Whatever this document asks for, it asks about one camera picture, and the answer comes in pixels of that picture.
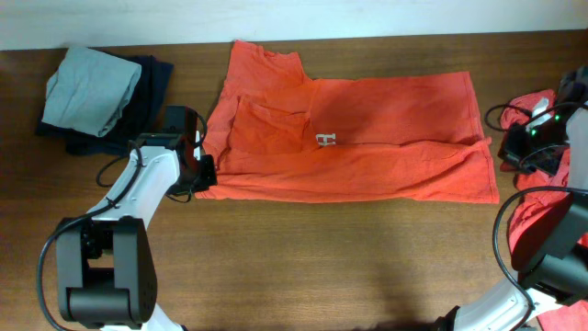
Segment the red printed soccer t-shirt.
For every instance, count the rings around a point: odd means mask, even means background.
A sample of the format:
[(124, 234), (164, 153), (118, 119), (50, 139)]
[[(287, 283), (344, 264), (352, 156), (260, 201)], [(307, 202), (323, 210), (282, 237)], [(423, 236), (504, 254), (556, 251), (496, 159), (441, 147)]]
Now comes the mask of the red printed soccer t-shirt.
[(297, 53), (245, 41), (208, 122), (209, 200), (495, 203), (499, 192), (466, 72), (312, 79)]

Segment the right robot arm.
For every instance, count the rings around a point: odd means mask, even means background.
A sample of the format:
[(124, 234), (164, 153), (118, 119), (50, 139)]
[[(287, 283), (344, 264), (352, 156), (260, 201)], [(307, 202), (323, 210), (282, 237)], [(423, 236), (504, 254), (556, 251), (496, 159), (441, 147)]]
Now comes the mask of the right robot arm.
[[(527, 321), (587, 299), (587, 68), (566, 73), (553, 97), (542, 97), (531, 109), (515, 102), (499, 107), (498, 153), (520, 175), (566, 173), (564, 184), (524, 188), (498, 211), (492, 250), (502, 281), (476, 302), (456, 306), (438, 317), (433, 330), (526, 330)], [(526, 229), (515, 229), (511, 263), (498, 246), (499, 230), (512, 203), (524, 205), (561, 194)]]

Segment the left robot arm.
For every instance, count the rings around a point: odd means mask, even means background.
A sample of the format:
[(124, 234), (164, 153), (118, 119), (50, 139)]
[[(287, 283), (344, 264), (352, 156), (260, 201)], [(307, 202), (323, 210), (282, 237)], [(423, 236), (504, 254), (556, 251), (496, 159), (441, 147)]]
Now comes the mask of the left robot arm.
[(187, 203), (216, 185), (208, 127), (194, 109), (170, 106), (164, 126), (130, 142), (128, 164), (87, 213), (65, 218), (55, 247), (62, 319), (96, 330), (180, 330), (157, 302), (147, 228), (161, 202)]

